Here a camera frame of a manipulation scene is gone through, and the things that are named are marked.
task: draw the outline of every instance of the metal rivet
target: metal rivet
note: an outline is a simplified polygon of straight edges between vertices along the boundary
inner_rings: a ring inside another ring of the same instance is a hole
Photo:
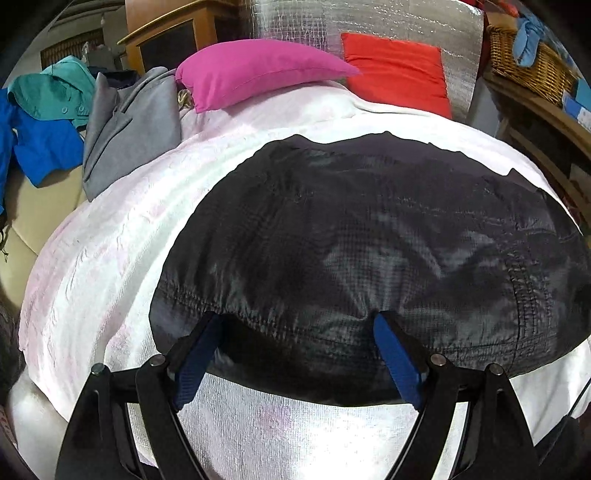
[[[440,353],[434,353],[431,356],[431,363],[433,365],[437,365],[438,367],[442,367],[447,362],[447,359]]]
[[[166,361],[166,357],[164,355],[154,355],[150,359],[150,366],[152,367],[159,367]]]
[[[93,375],[100,375],[105,370],[105,366],[103,364],[94,364],[90,369],[90,373]]]
[[[503,367],[501,367],[499,364],[490,364],[488,370],[490,370],[491,373],[495,375],[502,375],[505,373],[505,370],[503,370]]]

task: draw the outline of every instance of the gray garment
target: gray garment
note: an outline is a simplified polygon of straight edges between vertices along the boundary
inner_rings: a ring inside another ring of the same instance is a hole
[[[113,182],[181,143],[175,70],[156,67],[126,89],[99,73],[86,127],[82,182],[92,201]]]

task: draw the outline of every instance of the blue jacket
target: blue jacket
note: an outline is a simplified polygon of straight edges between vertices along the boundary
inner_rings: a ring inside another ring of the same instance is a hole
[[[37,187],[53,170],[69,170],[82,164],[84,145],[68,120],[39,121],[8,100],[0,90],[0,199],[12,155]]]

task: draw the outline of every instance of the teal shirt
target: teal shirt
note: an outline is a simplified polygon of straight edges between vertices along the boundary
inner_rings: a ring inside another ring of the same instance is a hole
[[[8,92],[36,120],[71,120],[78,128],[88,123],[95,79],[86,65],[69,56],[41,73],[17,77]]]

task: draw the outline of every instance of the wicker basket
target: wicker basket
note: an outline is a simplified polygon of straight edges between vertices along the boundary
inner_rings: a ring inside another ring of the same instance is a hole
[[[491,25],[487,31],[491,38],[491,64],[494,72],[513,80],[557,107],[562,107],[563,91],[572,94],[577,77],[558,54],[547,44],[540,42],[534,64],[529,68],[519,67],[513,59],[513,42],[517,30]]]

